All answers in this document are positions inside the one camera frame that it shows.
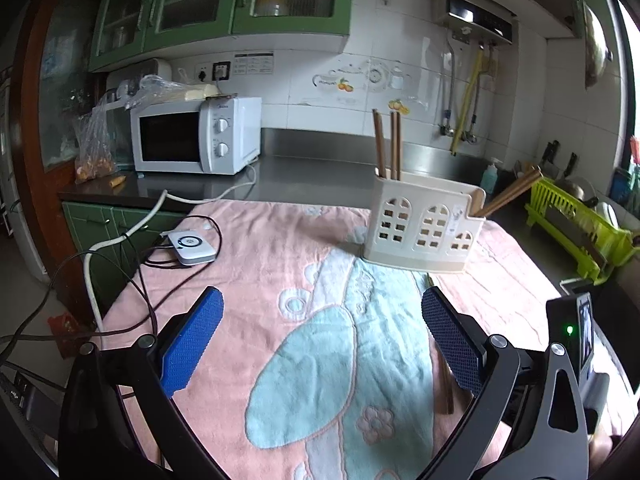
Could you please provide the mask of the person's right hand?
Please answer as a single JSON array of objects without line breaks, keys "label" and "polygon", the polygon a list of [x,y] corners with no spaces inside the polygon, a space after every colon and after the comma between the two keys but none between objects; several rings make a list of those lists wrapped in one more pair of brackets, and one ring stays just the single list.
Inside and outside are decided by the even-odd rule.
[{"label": "person's right hand", "polygon": [[595,434],[589,442],[589,468],[599,469],[608,456],[620,444],[620,436],[606,436],[605,434]]}]

